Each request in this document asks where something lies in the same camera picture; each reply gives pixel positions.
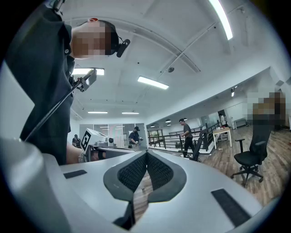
black office chair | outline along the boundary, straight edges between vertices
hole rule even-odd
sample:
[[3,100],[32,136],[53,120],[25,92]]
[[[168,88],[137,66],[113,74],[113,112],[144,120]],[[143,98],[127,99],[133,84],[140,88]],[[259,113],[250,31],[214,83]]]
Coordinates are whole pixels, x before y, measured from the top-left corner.
[[240,142],[241,152],[235,155],[235,160],[241,164],[240,170],[244,171],[237,172],[231,175],[231,178],[235,175],[246,174],[246,180],[243,182],[243,186],[246,186],[249,174],[253,174],[260,177],[259,182],[263,181],[263,176],[258,172],[258,165],[262,164],[262,161],[267,157],[267,144],[271,133],[271,126],[269,119],[265,119],[268,116],[259,115],[260,119],[254,121],[253,124],[253,138],[251,140],[250,151],[243,152],[242,141],[244,139],[236,140]]

white wall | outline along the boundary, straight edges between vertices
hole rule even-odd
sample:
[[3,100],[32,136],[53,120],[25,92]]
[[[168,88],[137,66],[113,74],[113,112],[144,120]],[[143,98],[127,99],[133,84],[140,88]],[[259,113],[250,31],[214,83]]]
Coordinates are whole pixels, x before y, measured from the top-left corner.
[[67,141],[69,143],[72,143],[72,139],[75,136],[75,134],[78,134],[78,137],[80,137],[80,124],[79,121],[76,121],[74,119],[70,119],[70,127],[71,127],[71,132],[68,133],[68,138]]

person's arm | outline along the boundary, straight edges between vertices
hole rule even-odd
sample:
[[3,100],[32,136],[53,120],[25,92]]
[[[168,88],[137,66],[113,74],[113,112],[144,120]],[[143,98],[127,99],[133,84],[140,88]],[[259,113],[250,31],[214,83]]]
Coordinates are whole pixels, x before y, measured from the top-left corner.
[[188,133],[189,133],[189,130],[187,130],[185,133],[182,133],[182,134],[181,134],[181,137],[185,136],[185,135],[188,134]]
[[67,143],[67,164],[78,163],[78,157],[82,151],[82,149],[76,148],[73,145]]

black shirt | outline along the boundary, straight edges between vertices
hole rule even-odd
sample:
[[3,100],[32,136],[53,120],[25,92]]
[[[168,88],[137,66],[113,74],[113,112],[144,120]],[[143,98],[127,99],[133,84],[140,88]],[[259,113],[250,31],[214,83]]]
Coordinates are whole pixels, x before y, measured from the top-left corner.
[[132,131],[131,133],[130,133],[130,135],[129,135],[129,143],[130,144],[134,144],[132,141],[131,141],[131,139],[133,139],[135,142],[138,142],[139,141],[139,135],[138,135],[138,132],[134,132],[134,131]]
[[[40,119],[71,89],[69,82],[75,62],[70,57],[71,27],[52,9],[40,5],[22,25],[8,48],[6,62],[16,80],[34,102],[21,133],[25,139]],[[66,144],[70,131],[69,96],[48,121],[29,140],[42,153],[66,164]]]

white table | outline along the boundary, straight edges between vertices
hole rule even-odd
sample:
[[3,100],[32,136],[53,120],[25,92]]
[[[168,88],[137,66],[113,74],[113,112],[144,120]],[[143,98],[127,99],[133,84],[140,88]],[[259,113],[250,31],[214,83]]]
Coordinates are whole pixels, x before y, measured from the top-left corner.
[[230,130],[229,127],[226,127],[224,129],[218,129],[218,130],[214,130],[213,131],[213,141],[214,141],[214,147],[215,147],[215,149],[216,149],[216,139],[215,139],[215,135],[216,134],[226,133],[226,132],[227,132],[228,140],[231,143],[231,130]]
[[237,123],[237,122],[240,122],[240,121],[244,121],[244,125],[246,124],[246,118],[241,118],[241,119],[238,119],[238,120],[235,120],[235,121],[234,121],[235,126],[236,126],[236,123]]

